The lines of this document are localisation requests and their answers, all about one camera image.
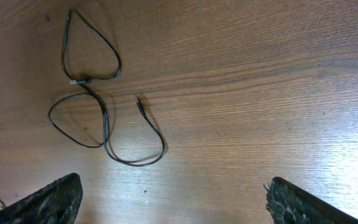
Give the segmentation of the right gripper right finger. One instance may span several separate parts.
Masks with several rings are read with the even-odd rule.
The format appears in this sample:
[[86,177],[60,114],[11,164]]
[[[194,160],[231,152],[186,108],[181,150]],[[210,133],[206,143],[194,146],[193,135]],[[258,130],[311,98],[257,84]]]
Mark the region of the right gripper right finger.
[[358,224],[357,218],[282,177],[274,177],[264,189],[265,208],[274,224]]

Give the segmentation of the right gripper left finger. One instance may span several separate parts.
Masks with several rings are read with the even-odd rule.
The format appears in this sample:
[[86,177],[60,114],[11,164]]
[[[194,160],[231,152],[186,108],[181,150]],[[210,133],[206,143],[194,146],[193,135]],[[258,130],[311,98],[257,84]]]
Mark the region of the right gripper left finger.
[[7,206],[0,198],[0,224],[73,224],[83,188],[77,173],[65,175]]

